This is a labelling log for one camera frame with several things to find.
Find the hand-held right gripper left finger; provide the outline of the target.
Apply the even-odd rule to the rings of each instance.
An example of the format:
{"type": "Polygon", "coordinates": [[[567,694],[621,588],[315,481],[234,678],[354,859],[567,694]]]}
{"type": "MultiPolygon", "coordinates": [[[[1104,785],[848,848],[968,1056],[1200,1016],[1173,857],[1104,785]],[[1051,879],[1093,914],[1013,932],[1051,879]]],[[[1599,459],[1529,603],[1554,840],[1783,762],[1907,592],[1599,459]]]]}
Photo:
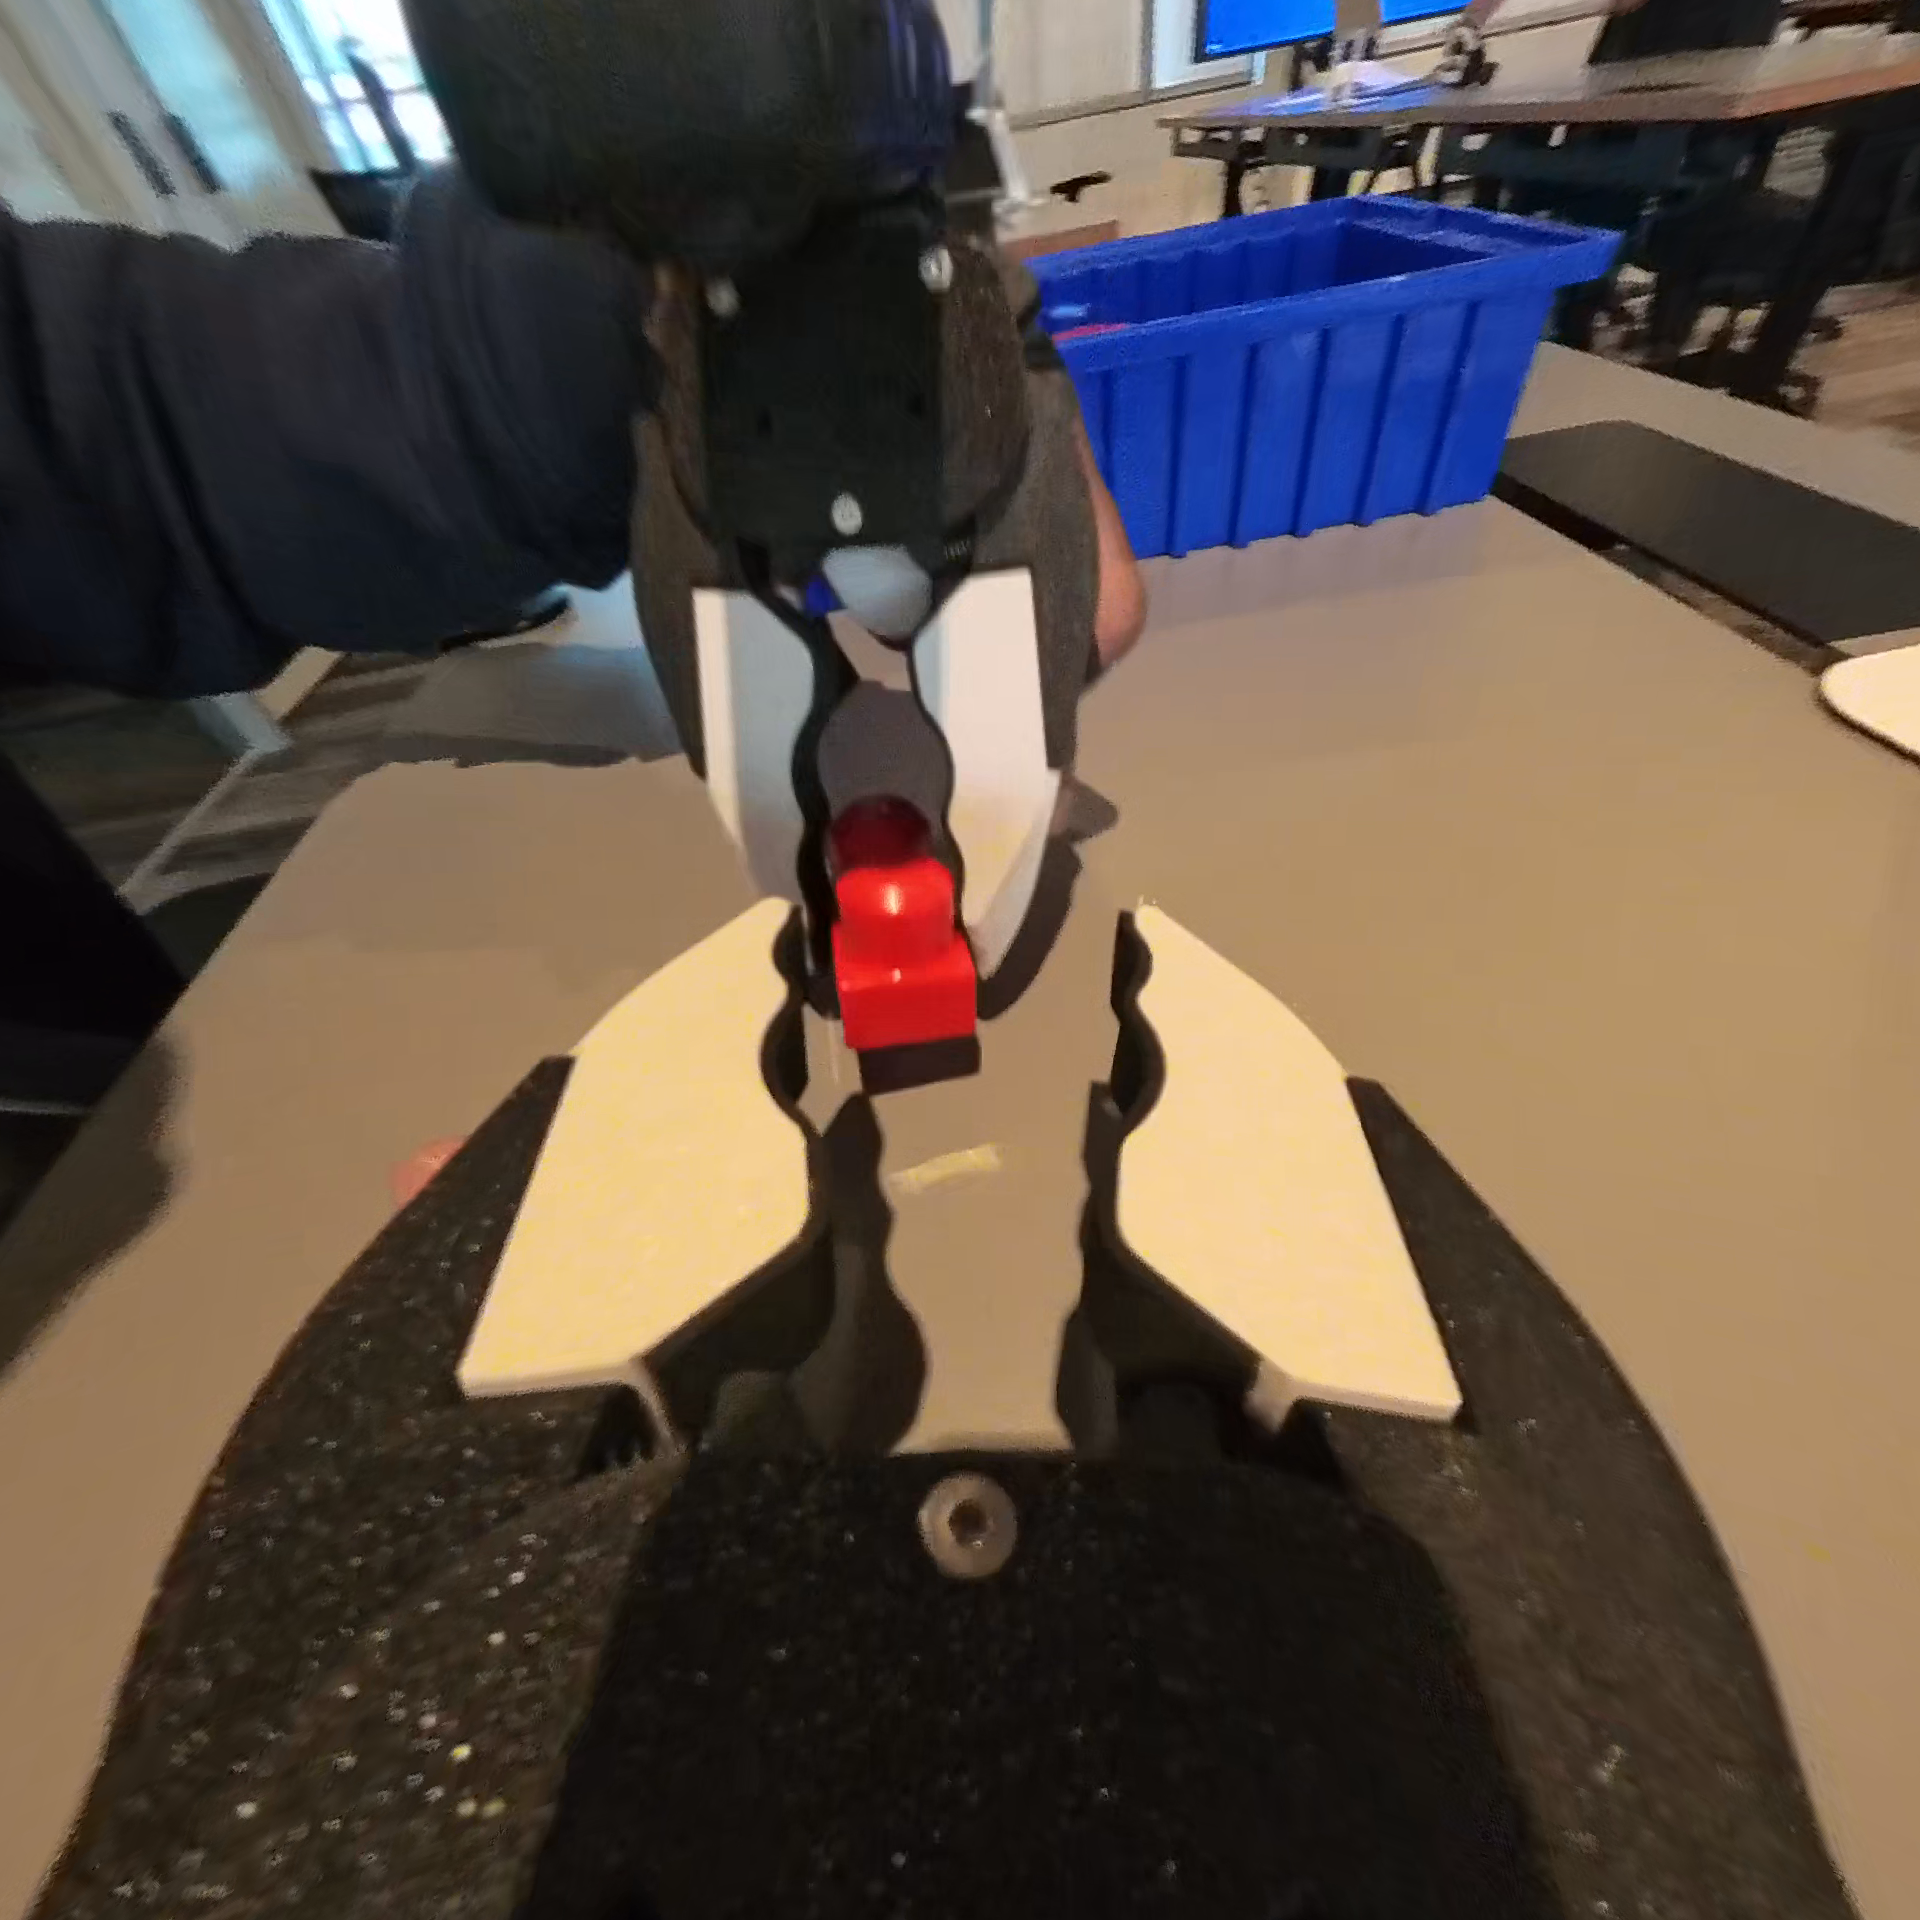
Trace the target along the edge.
{"type": "Polygon", "coordinates": [[[455,1377],[467,1400],[630,1388],[694,1442],[743,1375],[830,1333],[830,1202],[799,1112],[799,911],[759,900],[572,1051],[455,1377]]]}

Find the red single-stud mega block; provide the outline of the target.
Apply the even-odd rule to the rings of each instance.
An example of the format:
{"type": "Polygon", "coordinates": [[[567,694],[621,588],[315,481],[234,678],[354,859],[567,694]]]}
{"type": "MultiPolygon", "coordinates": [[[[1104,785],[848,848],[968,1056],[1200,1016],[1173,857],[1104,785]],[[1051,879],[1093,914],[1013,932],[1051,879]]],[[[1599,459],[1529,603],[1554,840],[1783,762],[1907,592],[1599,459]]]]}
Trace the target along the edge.
{"type": "Polygon", "coordinates": [[[971,1041],[978,963],[957,879],[916,802],[866,798],[830,827],[830,961],[847,1041],[858,1051],[971,1041]]]}

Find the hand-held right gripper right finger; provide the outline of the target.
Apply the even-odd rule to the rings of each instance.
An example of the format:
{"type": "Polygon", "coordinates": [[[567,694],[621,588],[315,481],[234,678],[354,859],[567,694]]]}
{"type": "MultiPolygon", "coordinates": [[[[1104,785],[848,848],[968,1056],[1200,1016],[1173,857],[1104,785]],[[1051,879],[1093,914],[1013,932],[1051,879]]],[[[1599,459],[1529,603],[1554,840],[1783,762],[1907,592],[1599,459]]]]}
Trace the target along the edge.
{"type": "Polygon", "coordinates": [[[1115,1018],[1085,1329],[1117,1397],[1451,1427],[1467,1392],[1332,1048],[1149,900],[1117,924],[1115,1018]]]}

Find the blue plastic bin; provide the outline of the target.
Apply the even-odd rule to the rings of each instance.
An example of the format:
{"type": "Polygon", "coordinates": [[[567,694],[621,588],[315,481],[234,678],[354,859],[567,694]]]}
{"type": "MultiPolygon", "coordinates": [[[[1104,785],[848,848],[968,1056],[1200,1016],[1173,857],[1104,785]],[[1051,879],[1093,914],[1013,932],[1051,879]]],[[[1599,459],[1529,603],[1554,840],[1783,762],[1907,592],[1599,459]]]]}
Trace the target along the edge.
{"type": "Polygon", "coordinates": [[[1615,228],[1369,192],[1031,273],[1147,562],[1482,499],[1557,297],[1618,256],[1615,228]]]}

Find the person's left forearm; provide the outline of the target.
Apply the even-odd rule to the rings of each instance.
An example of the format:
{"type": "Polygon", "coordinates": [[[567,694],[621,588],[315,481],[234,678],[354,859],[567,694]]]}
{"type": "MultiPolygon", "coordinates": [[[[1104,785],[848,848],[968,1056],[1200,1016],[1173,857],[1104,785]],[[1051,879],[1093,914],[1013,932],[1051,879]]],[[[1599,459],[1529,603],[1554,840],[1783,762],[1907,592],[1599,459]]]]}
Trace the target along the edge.
{"type": "Polygon", "coordinates": [[[393,245],[5,212],[5,686],[425,652],[630,559],[649,281],[451,170],[393,245]]]}

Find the wooden office desk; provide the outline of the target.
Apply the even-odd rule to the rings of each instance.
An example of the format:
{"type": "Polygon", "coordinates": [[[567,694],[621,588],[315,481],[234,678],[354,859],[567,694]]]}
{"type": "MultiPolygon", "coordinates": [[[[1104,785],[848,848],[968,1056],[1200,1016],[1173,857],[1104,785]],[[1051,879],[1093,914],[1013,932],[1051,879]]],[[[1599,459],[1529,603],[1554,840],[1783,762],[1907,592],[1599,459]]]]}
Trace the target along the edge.
{"type": "Polygon", "coordinates": [[[1670,201],[1689,177],[1698,132],[1760,139],[1791,132],[1830,133],[1830,172],[1814,209],[1773,271],[1766,315],[1751,347],[1730,359],[1723,391],[1769,407],[1791,406],[1791,373],[1818,303],[1856,263],[1871,228],[1893,206],[1901,181],[1917,177],[1917,37],[1871,41],[1783,41],[1580,68],[1560,90],[1543,84],[1416,84],[1385,101],[1247,101],[1166,113],[1173,156],[1216,161],[1225,170],[1222,214],[1241,212],[1245,177],[1303,165],[1353,187],[1358,149],[1416,132],[1495,139],[1517,132],[1523,146],[1505,164],[1519,181],[1599,187],[1598,156],[1566,161],[1549,133],[1632,132],[1672,156],[1629,161],[1649,201],[1670,201]]]}

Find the white double door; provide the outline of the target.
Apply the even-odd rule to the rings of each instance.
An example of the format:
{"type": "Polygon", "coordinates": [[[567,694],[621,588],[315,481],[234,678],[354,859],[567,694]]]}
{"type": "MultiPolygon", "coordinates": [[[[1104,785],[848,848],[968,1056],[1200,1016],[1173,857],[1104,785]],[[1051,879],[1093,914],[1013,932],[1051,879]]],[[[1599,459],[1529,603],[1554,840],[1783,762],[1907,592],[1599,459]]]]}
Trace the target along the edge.
{"type": "Polygon", "coordinates": [[[5,201],[27,220],[340,234],[320,117],[261,3],[5,3],[5,201]]]}

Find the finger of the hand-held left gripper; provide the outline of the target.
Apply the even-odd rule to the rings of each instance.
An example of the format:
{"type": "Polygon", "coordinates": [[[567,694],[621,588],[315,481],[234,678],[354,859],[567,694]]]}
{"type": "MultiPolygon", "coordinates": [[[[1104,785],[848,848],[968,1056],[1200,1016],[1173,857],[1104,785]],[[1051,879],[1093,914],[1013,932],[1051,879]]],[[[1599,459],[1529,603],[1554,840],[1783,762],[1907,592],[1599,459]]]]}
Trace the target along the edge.
{"type": "Polygon", "coordinates": [[[821,740],[857,684],[825,616],[743,588],[694,592],[701,780],[755,893],[830,918],[821,740]]]}
{"type": "Polygon", "coordinates": [[[917,635],[917,702],[952,762],[944,809],[979,972],[1010,957],[1056,817],[1030,569],[978,573],[917,635]]]}

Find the white rounded board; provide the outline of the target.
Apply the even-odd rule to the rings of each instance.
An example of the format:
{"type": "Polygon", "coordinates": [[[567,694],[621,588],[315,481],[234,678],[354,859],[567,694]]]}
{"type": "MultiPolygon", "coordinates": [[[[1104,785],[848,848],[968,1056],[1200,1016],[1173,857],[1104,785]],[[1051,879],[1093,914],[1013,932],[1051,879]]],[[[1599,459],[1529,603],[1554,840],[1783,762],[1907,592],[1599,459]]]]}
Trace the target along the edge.
{"type": "Polygon", "coordinates": [[[1917,762],[1917,639],[1831,664],[1818,677],[1818,702],[1880,748],[1917,762]]]}

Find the black table pad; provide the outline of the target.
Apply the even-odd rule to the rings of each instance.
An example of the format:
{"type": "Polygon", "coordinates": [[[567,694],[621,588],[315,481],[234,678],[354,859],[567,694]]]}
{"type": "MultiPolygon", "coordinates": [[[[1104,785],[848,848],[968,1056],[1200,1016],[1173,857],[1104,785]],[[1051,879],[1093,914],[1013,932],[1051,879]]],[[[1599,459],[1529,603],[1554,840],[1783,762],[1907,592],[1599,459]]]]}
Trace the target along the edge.
{"type": "Polygon", "coordinates": [[[1632,420],[1510,441],[1495,496],[1814,645],[1917,631],[1917,530],[1632,420]]]}

